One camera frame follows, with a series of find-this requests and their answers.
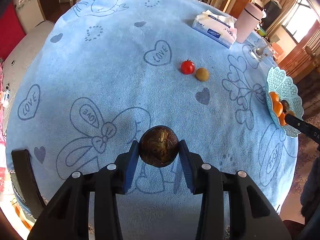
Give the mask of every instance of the tissue box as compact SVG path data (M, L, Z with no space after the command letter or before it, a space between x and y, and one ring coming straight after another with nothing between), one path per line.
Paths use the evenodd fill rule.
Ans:
M207 10L196 17L192 28L230 49L237 38L237 29L234 25L235 22L236 19L232 16L225 17L222 15L215 15Z

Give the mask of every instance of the wooden cabinet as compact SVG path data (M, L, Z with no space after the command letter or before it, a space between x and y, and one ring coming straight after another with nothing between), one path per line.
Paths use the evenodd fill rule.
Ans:
M307 35L297 46L279 63L279 67L298 83L313 69L319 66L320 55L320 23L316 21Z

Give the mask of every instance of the red tomato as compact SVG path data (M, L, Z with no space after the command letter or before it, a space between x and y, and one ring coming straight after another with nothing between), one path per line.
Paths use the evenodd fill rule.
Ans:
M185 75L192 74L195 71L195 64L189 59L181 63L181 72Z

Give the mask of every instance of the fruit bowl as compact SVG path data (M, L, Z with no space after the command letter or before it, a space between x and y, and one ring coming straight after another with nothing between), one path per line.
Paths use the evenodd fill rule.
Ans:
M269 95L271 91L276 92L279 95L280 100L286 100L289 103L290 110L294 112L295 116L302 120L303 107L301 97L298 96L298 88L293 83L291 77L287 77L285 71L279 67L270 68L267 76L266 84L266 99L267 105L272 117L278 128L284 130L287 136L295 138L300 134L300 131L293 128L290 125L281 126L278 117L272 110L272 100Z

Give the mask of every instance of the heart outline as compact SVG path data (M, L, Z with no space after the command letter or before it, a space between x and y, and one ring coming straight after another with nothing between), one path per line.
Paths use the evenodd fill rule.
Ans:
M157 49L157 44L158 44L159 42L164 42L164 43L168 46L169 51L170 51L170 59L169 59L169 62L167 62L167 63L162 63L162 64L153 64L153 63L150 63L150 62L146 59L146 55L147 55L148 53L150 53L150 52L156 51L156 49ZM171 63L171 60L172 60L172 51L171 51L171 47L170 47L169 43L166 42L166 41L164 41L164 40L158 40L158 41L156 42L155 46L154 46L154 49L148 50L148 51L143 55L143 60L144 60L145 62L147 62L148 64L150 64L150 65L152 65L152 66L155 66L155 67L157 67L157 66L164 66L164 65L167 65L167 64Z
M33 87L35 87L35 86L38 87L38 90L39 90L38 104L37 104L37 106L36 106L35 112L34 112L33 116L30 116L30 117L28 117L28 118L22 118L22 117L20 117L20 114L19 114L20 106L23 104L23 102L25 102L25 101L28 99L28 96L29 96L29 93L30 93L31 89L32 89ZM28 91L28 93L27 93L27 95L26 95L26 98L23 99L23 101L22 101L22 102L20 103L20 105L18 106L18 117L19 117L20 120L26 121L26 120L32 119L32 118L34 118L34 117L36 116L36 113L37 113L37 110L38 110L38 107L39 107L39 103L40 103L40 96L41 96L40 86L39 86L38 84L33 84L33 85L30 87L30 89L29 89L29 91Z

